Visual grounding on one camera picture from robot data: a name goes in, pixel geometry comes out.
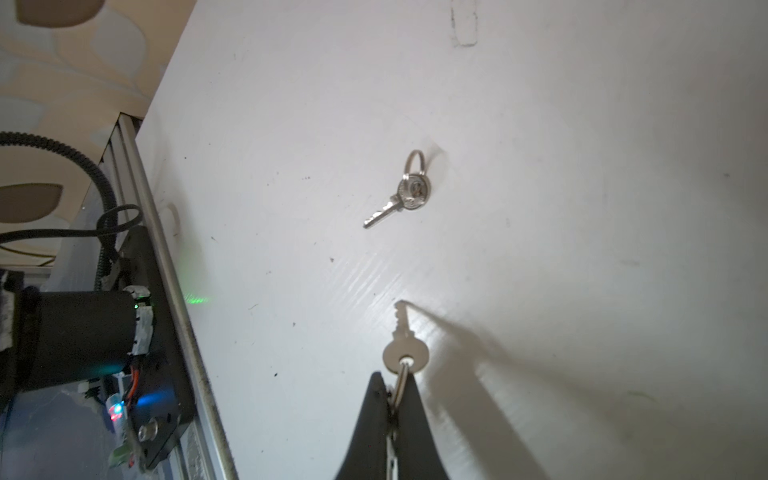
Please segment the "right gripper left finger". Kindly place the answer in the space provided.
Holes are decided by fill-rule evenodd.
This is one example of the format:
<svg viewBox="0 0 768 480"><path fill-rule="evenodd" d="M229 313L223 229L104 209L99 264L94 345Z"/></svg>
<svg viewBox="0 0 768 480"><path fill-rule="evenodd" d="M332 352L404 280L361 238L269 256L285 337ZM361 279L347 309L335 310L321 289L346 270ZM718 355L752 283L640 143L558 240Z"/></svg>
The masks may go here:
<svg viewBox="0 0 768 480"><path fill-rule="evenodd" d="M374 372L337 480L387 478L389 426L389 393L382 374Z"/></svg>

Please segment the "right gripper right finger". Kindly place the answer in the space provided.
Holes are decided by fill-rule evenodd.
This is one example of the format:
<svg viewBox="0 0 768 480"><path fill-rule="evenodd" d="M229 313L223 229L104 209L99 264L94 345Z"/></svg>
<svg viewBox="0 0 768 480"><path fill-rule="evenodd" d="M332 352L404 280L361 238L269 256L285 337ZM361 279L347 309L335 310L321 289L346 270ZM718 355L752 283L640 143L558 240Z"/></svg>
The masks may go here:
<svg viewBox="0 0 768 480"><path fill-rule="evenodd" d="M398 479L441 479L449 476L437 451L414 375L398 379L395 393L395 454Z"/></svg>

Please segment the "small key bunch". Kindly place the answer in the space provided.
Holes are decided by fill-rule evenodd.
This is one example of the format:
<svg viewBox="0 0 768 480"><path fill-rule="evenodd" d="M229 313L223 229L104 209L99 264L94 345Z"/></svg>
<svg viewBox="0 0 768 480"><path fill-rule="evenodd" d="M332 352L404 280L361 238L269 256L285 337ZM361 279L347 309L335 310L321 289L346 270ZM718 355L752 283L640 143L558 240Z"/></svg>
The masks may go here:
<svg viewBox="0 0 768 480"><path fill-rule="evenodd" d="M413 150L407 157L396 192L381 209L364 221L363 228L371 229L395 212L422 208L429 201L431 192L431 181L426 172L426 157L421 150Z"/></svg>

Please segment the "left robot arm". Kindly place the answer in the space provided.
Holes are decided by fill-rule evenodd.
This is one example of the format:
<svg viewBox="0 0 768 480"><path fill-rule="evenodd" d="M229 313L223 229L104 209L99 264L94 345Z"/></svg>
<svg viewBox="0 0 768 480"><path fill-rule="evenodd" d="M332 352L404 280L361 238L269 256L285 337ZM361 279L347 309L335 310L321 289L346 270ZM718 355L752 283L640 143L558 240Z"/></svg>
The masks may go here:
<svg viewBox="0 0 768 480"><path fill-rule="evenodd" d="M95 184L103 213L93 229L26 229L2 234L2 244L22 240L95 238L100 243L97 277L119 269L117 237L139 228L143 212L118 204L111 183L80 151L35 134L4 132L4 146L57 154L83 170ZM1 405L20 392L117 374L145 356L154 333L150 290L42 292L24 283L20 271L1 272Z"/></svg>

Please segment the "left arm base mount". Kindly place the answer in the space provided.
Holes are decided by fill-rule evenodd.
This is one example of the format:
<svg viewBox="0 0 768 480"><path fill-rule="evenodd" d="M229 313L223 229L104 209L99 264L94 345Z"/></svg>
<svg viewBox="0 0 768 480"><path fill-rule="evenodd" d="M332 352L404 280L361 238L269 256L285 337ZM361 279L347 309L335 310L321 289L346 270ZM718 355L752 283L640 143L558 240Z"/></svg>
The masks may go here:
<svg viewBox="0 0 768 480"><path fill-rule="evenodd" d="M179 445L196 414L196 404L172 305L146 227L128 231L117 262L100 279L100 286L131 297L131 345L123 368L127 385L110 415L133 449L130 462L152 471Z"/></svg>

